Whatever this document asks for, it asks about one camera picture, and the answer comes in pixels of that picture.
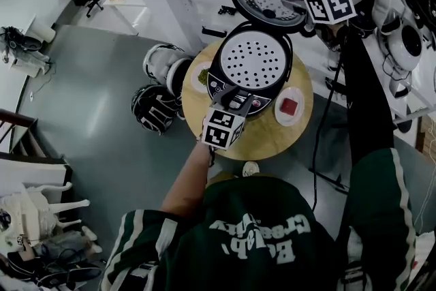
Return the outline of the white plate with red food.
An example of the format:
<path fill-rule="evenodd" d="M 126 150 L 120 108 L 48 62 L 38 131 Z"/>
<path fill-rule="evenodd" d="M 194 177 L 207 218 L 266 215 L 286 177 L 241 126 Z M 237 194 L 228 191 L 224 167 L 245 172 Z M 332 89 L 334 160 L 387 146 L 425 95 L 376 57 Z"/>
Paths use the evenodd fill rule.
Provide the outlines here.
<path fill-rule="evenodd" d="M 302 91 L 297 87 L 288 87 L 276 98 L 274 114 L 276 121 L 284 126 L 290 127 L 303 115 L 305 109 L 305 98 Z"/>

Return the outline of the white ornate chair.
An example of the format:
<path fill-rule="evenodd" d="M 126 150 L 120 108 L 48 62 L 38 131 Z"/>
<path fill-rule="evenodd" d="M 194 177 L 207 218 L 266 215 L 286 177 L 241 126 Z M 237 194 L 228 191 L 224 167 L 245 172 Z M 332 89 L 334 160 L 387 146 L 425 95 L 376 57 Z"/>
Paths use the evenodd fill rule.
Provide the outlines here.
<path fill-rule="evenodd" d="M 63 186 L 22 187 L 21 192 L 0 198 L 0 246 L 7 251 L 16 251 L 22 237 L 28 238 L 34 246 L 81 223 L 80 219 L 62 222 L 59 213 L 88 207 L 89 200 L 50 203 L 46 197 L 47 193 L 60 194 L 71 188 L 70 182 Z"/>

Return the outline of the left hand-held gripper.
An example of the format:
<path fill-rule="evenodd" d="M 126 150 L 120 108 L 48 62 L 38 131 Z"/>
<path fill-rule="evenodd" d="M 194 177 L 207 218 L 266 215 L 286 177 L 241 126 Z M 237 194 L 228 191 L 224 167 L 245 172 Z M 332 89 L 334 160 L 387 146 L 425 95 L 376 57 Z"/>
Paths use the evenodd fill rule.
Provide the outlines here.
<path fill-rule="evenodd" d="M 240 137 L 255 95 L 242 97 L 239 108 L 229 108 L 238 92 L 239 86 L 226 85 L 214 95 L 203 121 L 202 143 L 215 149 L 229 149 Z"/>

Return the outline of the person's white shoe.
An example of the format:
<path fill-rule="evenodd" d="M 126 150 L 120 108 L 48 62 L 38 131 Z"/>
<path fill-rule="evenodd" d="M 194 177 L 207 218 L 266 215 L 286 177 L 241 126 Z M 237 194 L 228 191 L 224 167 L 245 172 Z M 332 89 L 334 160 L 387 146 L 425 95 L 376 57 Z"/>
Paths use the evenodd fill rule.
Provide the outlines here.
<path fill-rule="evenodd" d="M 243 166 L 243 177 L 250 177 L 260 172 L 260 167 L 257 162 L 245 162 Z"/>

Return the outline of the round wooden side table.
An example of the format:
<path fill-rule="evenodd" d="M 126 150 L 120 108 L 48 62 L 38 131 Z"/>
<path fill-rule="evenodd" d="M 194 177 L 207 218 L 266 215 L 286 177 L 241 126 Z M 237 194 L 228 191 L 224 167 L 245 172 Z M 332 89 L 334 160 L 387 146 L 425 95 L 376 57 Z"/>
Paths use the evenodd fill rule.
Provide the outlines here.
<path fill-rule="evenodd" d="M 183 81 L 183 113 L 195 136 L 202 132 L 203 118 L 207 114 L 211 99 L 208 94 L 194 89 L 191 75 L 197 66 L 213 60 L 221 43 L 221 40 L 217 40 L 199 52 Z M 290 80 L 284 87 L 296 87 L 302 91 L 305 108 L 301 118 L 292 126 L 282 126 L 275 118 L 274 107 L 269 106 L 260 115 L 250 118 L 245 123 L 241 137 L 227 151 L 219 151 L 219 155 L 243 161 L 267 159 L 285 151 L 301 137 L 313 110 L 313 87 L 309 73 L 298 55 L 293 56 Z"/>

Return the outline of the green striped jersey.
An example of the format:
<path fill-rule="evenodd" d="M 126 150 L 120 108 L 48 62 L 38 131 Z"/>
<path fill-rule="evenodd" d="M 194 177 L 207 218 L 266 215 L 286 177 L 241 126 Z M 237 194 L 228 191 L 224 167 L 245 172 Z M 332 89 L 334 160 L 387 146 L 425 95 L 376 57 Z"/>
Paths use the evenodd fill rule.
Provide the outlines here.
<path fill-rule="evenodd" d="M 404 291 L 415 239 L 399 154 L 380 149 L 352 169 L 337 238 L 281 179 L 220 181 L 193 219 L 125 214 L 99 291 Z"/>

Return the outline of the white cylindrical bin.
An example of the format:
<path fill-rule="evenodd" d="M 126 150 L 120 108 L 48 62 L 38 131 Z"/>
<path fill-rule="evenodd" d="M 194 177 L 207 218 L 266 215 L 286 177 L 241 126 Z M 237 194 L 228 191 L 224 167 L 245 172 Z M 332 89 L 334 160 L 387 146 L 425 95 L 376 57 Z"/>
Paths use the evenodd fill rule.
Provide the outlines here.
<path fill-rule="evenodd" d="M 51 43 L 56 36 L 56 31 L 51 27 L 47 27 L 45 25 L 37 26 L 35 25 L 32 32 L 36 34 L 36 36 L 43 39 L 46 43 Z"/>

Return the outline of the person's left forearm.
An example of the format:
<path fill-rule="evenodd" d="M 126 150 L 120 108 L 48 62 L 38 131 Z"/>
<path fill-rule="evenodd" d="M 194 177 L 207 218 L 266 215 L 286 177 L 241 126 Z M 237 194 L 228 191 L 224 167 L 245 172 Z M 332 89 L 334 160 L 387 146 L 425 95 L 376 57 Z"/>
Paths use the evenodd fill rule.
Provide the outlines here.
<path fill-rule="evenodd" d="M 211 152 L 198 142 L 167 193 L 160 211 L 193 217 L 204 199 Z"/>

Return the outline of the white plate with green food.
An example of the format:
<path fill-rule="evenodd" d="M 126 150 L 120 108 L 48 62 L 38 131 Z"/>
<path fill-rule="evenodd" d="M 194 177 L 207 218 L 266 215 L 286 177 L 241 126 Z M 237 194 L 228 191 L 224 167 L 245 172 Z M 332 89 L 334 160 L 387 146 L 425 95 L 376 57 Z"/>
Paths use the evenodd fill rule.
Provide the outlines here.
<path fill-rule="evenodd" d="M 211 62 L 203 62 L 196 65 L 191 73 L 191 85 L 198 92 L 207 94 L 207 77 Z"/>

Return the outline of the brown stair handrail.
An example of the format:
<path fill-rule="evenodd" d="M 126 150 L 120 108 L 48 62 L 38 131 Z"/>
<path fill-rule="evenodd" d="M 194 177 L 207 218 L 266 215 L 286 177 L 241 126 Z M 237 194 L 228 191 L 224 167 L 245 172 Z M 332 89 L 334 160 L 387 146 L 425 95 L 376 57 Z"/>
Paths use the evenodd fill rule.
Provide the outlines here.
<path fill-rule="evenodd" d="M 0 146 L 7 143 L 7 150 L 0 150 L 0 159 L 66 166 L 62 157 L 50 156 L 36 131 L 37 119 L 0 108 Z"/>

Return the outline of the white table with dark edge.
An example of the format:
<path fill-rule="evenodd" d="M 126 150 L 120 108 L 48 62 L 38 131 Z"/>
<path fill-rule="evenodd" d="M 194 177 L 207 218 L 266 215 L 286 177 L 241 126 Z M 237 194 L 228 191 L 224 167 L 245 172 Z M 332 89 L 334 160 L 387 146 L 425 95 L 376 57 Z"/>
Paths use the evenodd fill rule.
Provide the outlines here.
<path fill-rule="evenodd" d="M 25 187 L 64 185 L 71 174 L 66 164 L 43 164 L 0 159 L 0 197 Z"/>

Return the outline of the white desk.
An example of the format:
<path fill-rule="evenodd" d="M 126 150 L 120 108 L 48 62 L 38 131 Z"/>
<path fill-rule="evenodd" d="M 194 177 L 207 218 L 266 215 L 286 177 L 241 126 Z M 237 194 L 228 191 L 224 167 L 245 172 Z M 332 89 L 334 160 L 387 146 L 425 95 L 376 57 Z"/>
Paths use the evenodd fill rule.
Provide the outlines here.
<path fill-rule="evenodd" d="M 105 0 L 102 28 L 114 33 L 139 35 L 150 18 L 143 0 Z"/>

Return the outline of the pile of black gear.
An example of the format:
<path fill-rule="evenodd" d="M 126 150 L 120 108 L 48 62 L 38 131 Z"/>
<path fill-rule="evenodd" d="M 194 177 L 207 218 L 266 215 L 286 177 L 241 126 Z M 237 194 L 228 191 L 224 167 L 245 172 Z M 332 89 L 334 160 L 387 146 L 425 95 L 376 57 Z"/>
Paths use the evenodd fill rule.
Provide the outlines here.
<path fill-rule="evenodd" d="M 19 281 L 28 281 L 37 287 L 66 286 L 73 290 L 82 282 L 99 277 L 102 270 L 82 256 L 80 249 L 61 248 L 40 243 L 24 246 L 20 251 L 0 254 L 0 271 Z"/>

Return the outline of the dark red rice cooker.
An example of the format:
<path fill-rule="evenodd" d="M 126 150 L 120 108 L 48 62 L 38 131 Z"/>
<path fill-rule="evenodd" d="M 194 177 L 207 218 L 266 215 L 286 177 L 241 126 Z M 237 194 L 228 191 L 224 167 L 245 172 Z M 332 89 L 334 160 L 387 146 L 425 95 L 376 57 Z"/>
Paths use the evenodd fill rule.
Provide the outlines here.
<path fill-rule="evenodd" d="M 266 109 L 290 79 L 293 47 L 290 35 L 306 24 L 307 12 L 287 9 L 281 0 L 232 0 L 245 21 L 236 26 L 218 48 L 208 71 L 210 98 L 226 85 L 239 86 L 232 100 L 255 95 L 249 116 Z"/>

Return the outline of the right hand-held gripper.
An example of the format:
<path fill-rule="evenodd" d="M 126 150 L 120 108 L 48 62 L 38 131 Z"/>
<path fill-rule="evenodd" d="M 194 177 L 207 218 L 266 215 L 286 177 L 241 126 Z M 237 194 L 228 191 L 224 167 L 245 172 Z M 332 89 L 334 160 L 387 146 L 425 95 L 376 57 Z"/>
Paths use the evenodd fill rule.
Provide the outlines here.
<path fill-rule="evenodd" d="M 315 24 L 335 25 L 356 16 L 352 0 L 281 0 L 284 7 L 306 13 Z"/>

